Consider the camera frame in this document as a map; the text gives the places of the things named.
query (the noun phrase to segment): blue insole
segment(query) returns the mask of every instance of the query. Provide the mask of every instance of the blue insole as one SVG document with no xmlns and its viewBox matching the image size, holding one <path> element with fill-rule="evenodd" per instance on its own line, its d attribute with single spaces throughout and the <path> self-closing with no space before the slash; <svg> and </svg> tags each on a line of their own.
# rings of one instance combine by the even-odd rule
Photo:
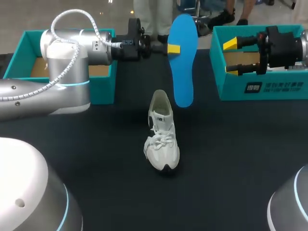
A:
<svg viewBox="0 0 308 231">
<path fill-rule="evenodd" d="M 193 102 L 193 60 L 197 52 L 198 34 L 192 17 L 179 15 L 173 22 L 168 44 L 180 45 L 180 55 L 169 54 L 175 102 L 188 107 Z"/>
</svg>

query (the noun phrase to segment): teal box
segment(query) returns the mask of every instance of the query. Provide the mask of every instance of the teal box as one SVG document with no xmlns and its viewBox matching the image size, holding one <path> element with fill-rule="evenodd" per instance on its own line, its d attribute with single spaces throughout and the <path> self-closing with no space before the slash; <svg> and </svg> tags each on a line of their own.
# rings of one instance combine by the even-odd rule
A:
<svg viewBox="0 0 308 231">
<path fill-rule="evenodd" d="M 100 29 L 108 31 L 115 37 L 113 29 Z M 37 58 L 42 57 L 40 52 L 40 37 L 44 30 L 25 31 L 18 43 L 17 49 L 3 78 L 18 78 L 27 81 L 48 83 L 47 76 L 31 77 L 31 72 Z M 90 75 L 90 99 L 91 104 L 113 104 L 116 87 L 116 67 L 117 61 L 104 75 Z"/>
<path fill-rule="evenodd" d="M 223 44 L 236 36 L 256 36 L 267 26 L 218 26 L 214 28 L 210 58 L 219 97 L 223 101 L 240 100 L 295 100 L 308 99 L 307 71 L 268 71 L 265 75 L 246 73 L 236 76 L 226 73 Z M 278 26 L 281 33 L 293 32 L 299 37 L 304 30 L 301 25 Z M 243 52 L 257 52 L 257 45 L 244 47 Z"/>
</svg>

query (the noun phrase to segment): shoe tongue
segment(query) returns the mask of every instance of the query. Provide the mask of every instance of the shoe tongue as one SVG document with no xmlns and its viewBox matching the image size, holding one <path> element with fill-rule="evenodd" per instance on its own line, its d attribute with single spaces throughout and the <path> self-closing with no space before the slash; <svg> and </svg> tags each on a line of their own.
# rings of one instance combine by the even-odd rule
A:
<svg viewBox="0 0 308 231">
<path fill-rule="evenodd" d="M 159 130 L 169 131 L 172 123 L 171 115 L 161 115 L 159 113 L 153 112 L 153 117 L 155 124 Z"/>
</svg>

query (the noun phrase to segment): trousers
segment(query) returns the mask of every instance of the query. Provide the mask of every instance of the trousers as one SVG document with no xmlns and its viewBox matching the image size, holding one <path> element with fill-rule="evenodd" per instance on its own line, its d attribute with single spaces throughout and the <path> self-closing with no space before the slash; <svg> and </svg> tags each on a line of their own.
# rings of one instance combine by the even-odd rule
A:
<svg viewBox="0 0 308 231">
<path fill-rule="evenodd" d="M 150 8 L 156 3 L 156 15 Z M 135 17 L 140 18 L 145 34 L 168 35 L 172 25 L 173 0 L 134 0 Z"/>
<path fill-rule="evenodd" d="M 292 12 L 292 23 L 302 24 L 305 29 L 308 29 L 308 0 L 296 0 Z"/>
</svg>

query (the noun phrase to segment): coiled cable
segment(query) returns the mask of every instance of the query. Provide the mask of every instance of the coiled cable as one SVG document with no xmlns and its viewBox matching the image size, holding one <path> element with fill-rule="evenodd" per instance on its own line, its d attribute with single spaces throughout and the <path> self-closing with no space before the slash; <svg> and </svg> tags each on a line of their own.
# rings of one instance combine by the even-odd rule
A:
<svg viewBox="0 0 308 231">
<path fill-rule="evenodd" d="M 75 52 L 74 52 L 74 55 L 73 55 L 73 58 L 72 58 L 71 62 L 67 65 L 67 67 L 63 70 L 63 72 L 57 78 L 55 78 L 53 81 L 51 81 L 50 83 L 46 84 L 42 88 L 37 89 L 37 90 L 32 91 L 32 92 L 29 92 L 29 93 L 26 93 L 26 94 L 23 94 L 23 95 L 16 95 L 16 96 L 9 96 L 9 97 L 0 97 L 0 102 L 22 100 L 22 99 L 26 99 L 26 98 L 30 98 L 32 96 L 38 95 L 38 94 L 40 94 L 40 93 L 50 89 L 54 85 L 56 85 L 67 74 L 67 72 L 72 68 L 72 66 L 74 65 L 74 63 L 75 63 L 75 61 L 76 61 L 76 59 L 78 57 L 78 54 L 80 52 L 80 45 L 75 40 L 64 39 L 64 38 L 59 37 L 55 33 L 55 31 L 54 31 L 56 23 L 63 16 L 65 16 L 67 14 L 70 14 L 70 13 L 81 13 L 81 14 L 84 14 L 85 16 L 87 16 L 90 19 L 91 23 L 92 23 L 92 26 L 94 28 L 94 31 L 95 31 L 95 34 L 96 34 L 97 38 L 100 40 L 100 42 L 102 44 L 104 44 L 105 46 L 112 47 L 112 48 L 117 48 L 117 49 L 121 49 L 122 48 L 122 43 L 121 42 L 108 42 L 108 41 L 102 39 L 102 37 L 100 35 L 100 32 L 99 32 L 99 30 L 98 30 L 98 28 L 96 26 L 96 23 L 95 23 L 93 17 L 88 12 L 83 11 L 83 10 L 79 10 L 79 9 L 71 9 L 71 10 L 68 10 L 68 11 L 64 11 L 61 14 L 59 14 L 53 20 L 53 22 L 51 24 L 51 33 L 56 38 L 55 42 L 63 42 L 63 43 L 73 43 L 73 44 L 76 44 L 76 49 L 75 49 Z"/>
</svg>

